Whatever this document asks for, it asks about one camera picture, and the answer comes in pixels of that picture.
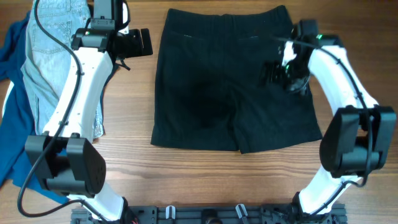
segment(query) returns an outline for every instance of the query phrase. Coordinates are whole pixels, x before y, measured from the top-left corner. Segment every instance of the black cloth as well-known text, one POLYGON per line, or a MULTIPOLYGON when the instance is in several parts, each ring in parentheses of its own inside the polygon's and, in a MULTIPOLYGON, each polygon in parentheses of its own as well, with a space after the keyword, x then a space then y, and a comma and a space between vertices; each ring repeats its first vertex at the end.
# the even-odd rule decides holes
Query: black cloth
POLYGON ((247 16, 170 9, 151 144, 248 153, 319 140, 310 92, 261 84, 264 62, 283 58, 284 43, 267 36, 290 37, 292 29, 284 6, 247 16))

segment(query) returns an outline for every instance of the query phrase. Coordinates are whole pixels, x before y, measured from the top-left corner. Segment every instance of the dark blue cloth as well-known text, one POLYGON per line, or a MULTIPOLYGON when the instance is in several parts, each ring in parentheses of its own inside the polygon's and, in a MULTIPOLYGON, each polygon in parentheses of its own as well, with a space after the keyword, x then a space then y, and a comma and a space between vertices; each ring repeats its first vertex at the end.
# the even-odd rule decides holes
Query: dark blue cloth
MULTIPOLYGON (((13 179, 13 184, 22 186, 32 168, 24 146, 28 135, 35 135, 35 127, 21 72, 26 59, 25 33, 29 14, 28 12, 23 21, 10 26, 4 47, 0 49, 0 80, 9 78, 15 84, 7 100, 0 126, 0 185, 5 179, 13 179)), ((42 190, 36 176, 33 176, 28 188, 59 203, 68 200, 42 190)))

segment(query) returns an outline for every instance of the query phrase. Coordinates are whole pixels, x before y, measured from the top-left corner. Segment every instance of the table top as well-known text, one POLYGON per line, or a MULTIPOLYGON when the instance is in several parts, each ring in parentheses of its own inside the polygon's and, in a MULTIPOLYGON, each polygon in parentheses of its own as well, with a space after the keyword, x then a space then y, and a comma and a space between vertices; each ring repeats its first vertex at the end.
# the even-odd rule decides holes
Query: table top
MULTIPOLYGON (((274 151, 239 152, 168 149, 150 144, 154 125, 154 88, 160 36, 167 10, 201 14, 255 14, 285 4, 293 22, 317 19, 320 32, 338 34, 352 67, 380 105, 398 110, 397 1, 130 1, 130 28, 149 28, 153 56, 130 58, 131 71, 120 69, 104 94, 106 135, 94 142, 105 158, 106 180, 130 205, 260 205, 289 203, 320 166, 319 141, 274 151)), ((0 0, 0 44, 10 24, 24 18, 30 0, 0 0)), ((2 105, 9 81, 0 83, 2 105)), ((312 78, 314 107, 324 133, 332 115, 312 78)), ((398 220, 398 138, 387 162, 363 189, 350 187, 339 198, 350 223, 398 220)), ((69 223, 74 206, 43 218, 22 217, 16 207, 19 188, 7 181, 0 189, 0 223, 69 223)), ((42 212, 55 202, 28 190, 24 207, 42 212)))

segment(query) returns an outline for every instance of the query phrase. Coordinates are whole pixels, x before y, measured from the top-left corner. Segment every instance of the mounting base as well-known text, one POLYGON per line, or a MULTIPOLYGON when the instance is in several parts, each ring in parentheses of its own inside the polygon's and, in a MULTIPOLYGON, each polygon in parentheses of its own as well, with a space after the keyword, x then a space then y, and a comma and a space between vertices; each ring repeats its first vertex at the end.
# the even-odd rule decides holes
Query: mounting base
MULTIPOLYGON (((249 224, 289 224, 282 212, 289 204, 265 204, 262 206, 247 206, 249 224)), ((166 220, 166 208, 155 206, 131 206, 130 209, 139 217, 141 224, 204 224, 202 212, 215 210, 223 224, 240 224, 235 207, 182 207, 176 208, 175 220, 166 220)), ((71 224, 97 224, 85 209, 73 209, 71 224)), ((329 217, 317 224, 347 224, 345 205, 333 205, 329 217)))

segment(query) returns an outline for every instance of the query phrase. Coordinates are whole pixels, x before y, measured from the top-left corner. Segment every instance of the denim jeans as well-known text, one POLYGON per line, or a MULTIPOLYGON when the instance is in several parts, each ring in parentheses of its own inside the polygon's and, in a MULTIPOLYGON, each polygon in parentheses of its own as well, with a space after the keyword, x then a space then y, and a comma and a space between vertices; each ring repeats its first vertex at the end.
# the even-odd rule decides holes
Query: denim jeans
MULTIPOLYGON (((90 18, 86 0, 40 0, 37 10, 44 29, 69 47, 77 28, 84 27, 90 18)), ((21 70, 35 119, 35 131, 42 134, 57 107, 69 74, 71 56, 40 30, 34 18, 34 9, 26 30, 25 53, 26 61, 21 70)), ((104 134, 100 103, 93 129, 94 138, 104 134)))

